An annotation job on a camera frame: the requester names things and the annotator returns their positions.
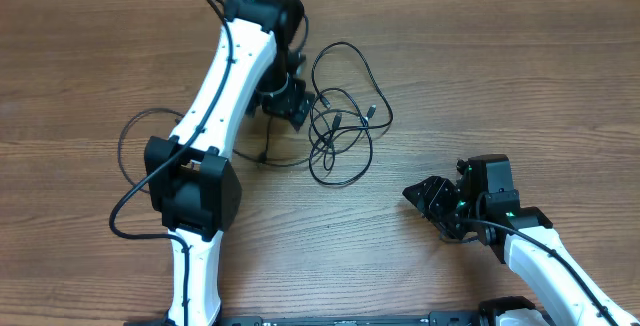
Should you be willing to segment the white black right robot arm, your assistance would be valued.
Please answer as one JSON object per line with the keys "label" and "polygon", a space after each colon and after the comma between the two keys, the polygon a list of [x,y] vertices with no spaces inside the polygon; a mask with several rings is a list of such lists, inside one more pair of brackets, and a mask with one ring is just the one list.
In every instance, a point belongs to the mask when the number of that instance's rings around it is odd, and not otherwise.
{"label": "white black right robot arm", "polygon": [[524,297],[485,301],[476,324],[638,324],[575,261],[550,219],[537,207],[522,206],[506,155],[460,160],[456,169],[457,180],[430,176],[406,187],[404,197],[442,241],[490,247],[541,303],[535,306]]}

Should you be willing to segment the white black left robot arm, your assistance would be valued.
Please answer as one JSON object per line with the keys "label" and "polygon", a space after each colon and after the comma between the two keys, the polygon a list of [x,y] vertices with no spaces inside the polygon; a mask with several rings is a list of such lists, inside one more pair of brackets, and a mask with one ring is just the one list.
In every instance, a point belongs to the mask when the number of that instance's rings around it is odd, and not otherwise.
{"label": "white black left robot arm", "polygon": [[162,325],[213,325],[221,239],[242,186],[231,163],[242,119],[256,108],[300,128],[313,100],[289,48],[301,0],[225,0],[216,54],[188,112],[144,152],[151,204],[173,252],[174,295]]}

